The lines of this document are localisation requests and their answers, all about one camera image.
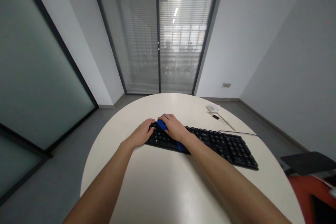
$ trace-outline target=white oval table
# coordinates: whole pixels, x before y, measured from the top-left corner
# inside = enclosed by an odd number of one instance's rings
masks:
[[[87,158],[82,196],[119,144],[145,119],[171,113],[186,126],[232,129],[206,113],[213,104],[199,97],[162,93],[136,100],[116,113],[97,136]],[[220,114],[239,132],[254,132],[229,111]],[[242,136],[259,171],[236,167],[293,223],[304,224],[294,191],[279,163],[256,136]],[[218,196],[189,155],[143,145],[129,162],[111,223],[231,223]]]

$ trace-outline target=blue cleaning cloth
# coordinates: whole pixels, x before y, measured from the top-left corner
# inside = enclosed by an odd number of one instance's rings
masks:
[[[165,123],[162,121],[162,120],[158,120],[158,125],[160,126],[160,128],[162,130],[166,130],[167,129],[167,126],[165,125]]]
[[[162,130],[166,130],[167,129],[166,124],[162,120],[158,120],[157,123],[158,123],[158,125],[160,126],[160,128]],[[179,151],[182,151],[182,148],[184,147],[184,145],[181,144],[180,142],[177,142],[177,147],[178,147]]]
[[[178,147],[179,151],[182,151],[182,148],[184,147],[184,145],[181,144],[180,142],[177,142],[177,147]]]

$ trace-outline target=forearm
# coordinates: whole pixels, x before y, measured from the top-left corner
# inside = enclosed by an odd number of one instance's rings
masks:
[[[120,144],[64,223],[109,223],[133,150],[127,141]]]
[[[234,166],[193,134],[183,141],[221,198],[246,223],[290,223],[274,204]]]

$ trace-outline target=gray baseboard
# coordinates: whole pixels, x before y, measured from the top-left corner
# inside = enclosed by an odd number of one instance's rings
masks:
[[[246,109],[248,109],[252,114],[254,114],[256,117],[258,117],[260,120],[262,120],[264,123],[266,123],[269,127],[271,127],[273,130],[278,132],[280,135],[282,135],[288,142],[290,142],[292,145],[294,145],[296,148],[301,150],[302,152],[310,152],[306,147],[298,143],[294,138],[292,138],[290,135],[288,135],[286,132],[284,132],[282,129],[280,129],[278,126],[267,120],[265,117],[263,117],[261,114],[259,114],[257,111],[255,111],[251,106],[246,104],[241,99],[238,99],[238,102],[244,106]]]
[[[101,108],[101,109],[114,109],[114,108],[116,108],[118,105],[119,105],[119,103],[121,102],[121,100],[123,99],[125,97],[125,94],[122,94],[122,96],[120,96],[119,97],[119,99],[113,104],[113,105],[104,105],[104,104],[100,104],[100,105],[98,105],[99,106],[99,108]]]
[[[216,97],[201,97],[202,99],[208,100],[208,101],[214,101],[214,102],[238,102],[239,98],[216,98]]]

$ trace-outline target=keyboard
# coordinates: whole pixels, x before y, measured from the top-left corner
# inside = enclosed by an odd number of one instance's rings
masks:
[[[164,132],[157,122],[151,124],[149,128],[152,127],[155,127],[155,130],[146,142],[147,145],[190,155],[190,152],[184,146],[182,150],[179,151],[177,141]],[[252,170],[259,170],[258,164],[252,156],[251,151],[240,136],[223,134],[218,131],[208,131],[201,128],[185,128],[189,132],[195,134],[200,141],[222,158],[226,159],[229,163]]]

